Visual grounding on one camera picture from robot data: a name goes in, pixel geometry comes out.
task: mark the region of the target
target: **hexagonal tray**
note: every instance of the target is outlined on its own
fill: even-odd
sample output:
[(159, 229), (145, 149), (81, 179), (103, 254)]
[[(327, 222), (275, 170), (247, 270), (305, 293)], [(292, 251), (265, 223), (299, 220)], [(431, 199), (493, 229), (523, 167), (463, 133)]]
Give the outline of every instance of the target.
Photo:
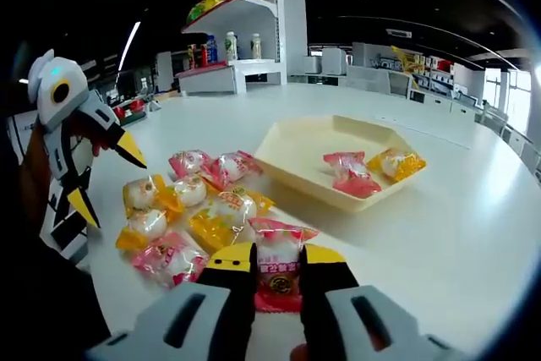
[(332, 188), (334, 171), (323, 155), (363, 150), (368, 161), (389, 147), (415, 152), (385, 126), (341, 116), (296, 118), (275, 123), (254, 157), (271, 178), (345, 211), (361, 211), (410, 183), (417, 173), (393, 184), (372, 173), (382, 190), (359, 199)]

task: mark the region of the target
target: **black ceiling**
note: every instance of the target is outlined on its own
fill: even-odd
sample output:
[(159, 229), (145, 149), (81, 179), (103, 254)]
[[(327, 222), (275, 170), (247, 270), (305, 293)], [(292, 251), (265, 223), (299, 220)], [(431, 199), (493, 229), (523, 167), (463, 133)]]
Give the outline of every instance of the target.
[[(2, 71), (9, 73), (14, 53), (24, 42), (27, 45), (24, 49), (29, 50), (25, 53), (27, 59), (54, 47), (57, 54), (79, 63), (96, 60), (97, 70), (103, 74), (116, 72), (117, 67), (105, 67), (118, 64), (136, 21), (141, 21), (141, 26), (124, 67), (151, 64), (157, 52), (180, 50), (191, 42), (201, 41), (180, 35), (188, 11), (198, 1), (4, 0), (3, 10), (8, 13), (3, 14), (7, 25), (2, 33)], [(536, 0), (506, 1), (513, 4), (526, 21), (541, 21)], [(524, 21), (497, 0), (306, 2), (309, 43), (392, 42), (427, 52), (441, 50), (444, 55), (458, 57), (487, 52), (459, 36), (493, 51), (522, 46), (519, 31)], [(385, 28), (410, 30), (413, 38), (391, 40)], [(117, 59), (104, 63), (103, 58), (112, 54), (117, 54)], [(14, 76), (24, 76), (26, 69), (22, 67)]]

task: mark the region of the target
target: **pink candy wrapper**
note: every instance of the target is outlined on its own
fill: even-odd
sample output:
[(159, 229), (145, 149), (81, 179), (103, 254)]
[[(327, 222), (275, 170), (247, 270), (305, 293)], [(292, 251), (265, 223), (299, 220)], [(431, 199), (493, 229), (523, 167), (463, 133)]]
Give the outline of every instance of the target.
[(299, 313), (303, 298), (298, 272), (303, 243), (318, 232), (271, 219), (249, 220), (255, 231), (259, 267), (255, 308), (266, 313)]
[(196, 282), (209, 257), (175, 232), (154, 240), (132, 259), (132, 265), (165, 287)]
[(243, 151), (221, 154), (210, 164), (202, 165), (201, 170), (220, 188), (237, 182), (250, 172), (261, 173), (254, 158)]
[(334, 189), (361, 199), (381, 191), (380, 185), (372, 179), (364, 165), (364, 151), (325, 154), (323, 161), (335, 170)]
[(211, 161), (212, 159), (202, 150), (180, 151), (169, 158), (169, 164), (177, 175), (177, 179), (197, 173), (201, 166), (208, 165)]

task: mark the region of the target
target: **window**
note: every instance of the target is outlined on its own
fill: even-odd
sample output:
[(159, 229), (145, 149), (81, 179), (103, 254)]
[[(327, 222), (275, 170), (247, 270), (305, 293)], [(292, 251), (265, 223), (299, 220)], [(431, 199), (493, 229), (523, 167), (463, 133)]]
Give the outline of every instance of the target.
[(500, 102), (500, 82), (500, 69), (487, 68), (484, 71), (483, 99), (494, 107), (498, 107)]
[(510, 71), (509, 92), (505, 100), (505, 113), (515, 130), (525, 133), (530, 117), (532, 78), (526, 71)]

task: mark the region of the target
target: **white round table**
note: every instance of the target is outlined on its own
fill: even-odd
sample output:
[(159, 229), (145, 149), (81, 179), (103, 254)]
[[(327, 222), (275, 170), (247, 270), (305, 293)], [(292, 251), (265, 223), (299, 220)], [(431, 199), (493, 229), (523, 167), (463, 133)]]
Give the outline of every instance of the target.
[[(89, 196), (102, 224), (89, 230), (90, 269), (112, 332), (166, 293), (115, 249), (124, 226), (122, 186), (149, 173), (169, 179), (178, 150), (255, 152), (283, 118), (340, 114), (389, 125), (427, 160), (409, 186), (347, 214), (277, 183), (263, 192), (283, 220), (309, 224), (314, 240), (343, 254), (370, 284), (417, 317), (422, 333), (476, 353), (503, 326), (527, 288), (541, 246), (541, 189), (491, 130), (414, 101), (343, 87), (262, 86), (245, 96), (172, 98), (128, 127), (148, 172), (111, 151), (95, 159)], [(289, 359), (303, 342), (296, 315), (257, 314), (246, 359)]]

